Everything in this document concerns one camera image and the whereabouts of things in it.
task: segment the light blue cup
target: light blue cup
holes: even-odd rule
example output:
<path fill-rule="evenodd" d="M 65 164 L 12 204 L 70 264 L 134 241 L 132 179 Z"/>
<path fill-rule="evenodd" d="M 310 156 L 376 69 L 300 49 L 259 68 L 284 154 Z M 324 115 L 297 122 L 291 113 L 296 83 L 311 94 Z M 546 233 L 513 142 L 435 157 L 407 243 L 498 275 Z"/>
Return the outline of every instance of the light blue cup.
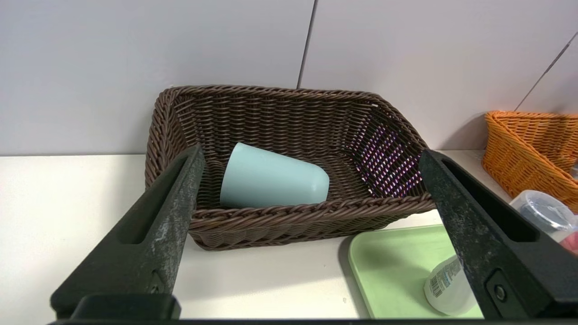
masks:
<path fill-rule="evenodd" d="M 237 143 L 221 186 L 221 205 L 263 208 L 327 200 L 329 176 L 321 167 Z"/>

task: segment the woven pattern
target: woven pattern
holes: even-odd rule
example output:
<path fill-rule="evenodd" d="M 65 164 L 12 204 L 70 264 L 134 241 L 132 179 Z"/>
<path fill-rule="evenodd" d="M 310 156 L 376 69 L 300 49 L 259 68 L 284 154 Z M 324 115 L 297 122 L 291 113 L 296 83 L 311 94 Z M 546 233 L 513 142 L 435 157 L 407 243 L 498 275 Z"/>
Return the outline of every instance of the woven pattern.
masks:
<path fill-rule="evenodd" d="M 319 165 L 330 179 L 327 201 L 221 207 L 221 183 L 237 142 Z M 376 94 L 243 86 L 167 89 L 153 113 L 147 187 L 180 151 L 198 143 L 206 167 L 189 233 L 205 249 L 352 235 L 435 207 L 418 171 L 425 142 Z"/>
<path fill-rule="evenodd" d="M 568 172 L 578 158 L 578 115 L 488 112 L 484 169 L 515 197 L 548 193 L 578 213 L 578 182 Z"/>

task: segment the green tray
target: green tray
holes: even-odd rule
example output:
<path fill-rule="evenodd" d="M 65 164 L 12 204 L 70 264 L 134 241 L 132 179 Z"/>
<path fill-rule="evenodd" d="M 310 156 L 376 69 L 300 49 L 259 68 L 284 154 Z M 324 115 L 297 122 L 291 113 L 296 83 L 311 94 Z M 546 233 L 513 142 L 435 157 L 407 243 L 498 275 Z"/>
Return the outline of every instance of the green tray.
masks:
<path fill-rule="evenodd" d="M 353 238 L 349 263 L 372 318 L 441 318 L 425 299 L 424 282 L 455 254 L 439 226 L 364 232 Z M 475 305 L 457 318 L 483 318 Z"/>

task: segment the screw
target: screw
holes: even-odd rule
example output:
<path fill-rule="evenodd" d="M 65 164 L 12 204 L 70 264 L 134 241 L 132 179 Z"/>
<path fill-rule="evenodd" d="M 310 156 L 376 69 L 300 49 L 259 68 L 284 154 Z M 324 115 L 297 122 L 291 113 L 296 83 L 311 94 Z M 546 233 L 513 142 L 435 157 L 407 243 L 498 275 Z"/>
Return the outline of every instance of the screw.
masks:
<path fill-rule="evenodd" d="M 501 285 L 496 285 L 494 287 L 494 293 L 496 295 L 496 298 L 498 300 L 500 300 L 501 302 L 505 302 L 507 295 L 506 295 L 506 290 L 504 289 L 504 287 L 502 287 Z"/>

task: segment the white countertop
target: white countertop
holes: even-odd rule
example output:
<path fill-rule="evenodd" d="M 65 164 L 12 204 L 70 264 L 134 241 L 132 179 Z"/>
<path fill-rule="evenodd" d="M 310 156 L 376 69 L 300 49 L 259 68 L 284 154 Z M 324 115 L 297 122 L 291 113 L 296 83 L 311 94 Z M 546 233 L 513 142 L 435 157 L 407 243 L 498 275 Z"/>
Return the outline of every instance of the white countertop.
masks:
<path fill-rule="evenodd" d="M 444 154 L 500 197 L 481 151 Z M 0 157 L 0 321 L 46 324 L 49 297 L 144 191 L 144 155 Z M 440 224 L 436 210 L 387 228 Z M 173 294 L 181 318 L 368 317 L 351 238 L 206 252 L 187 238 Z"/>

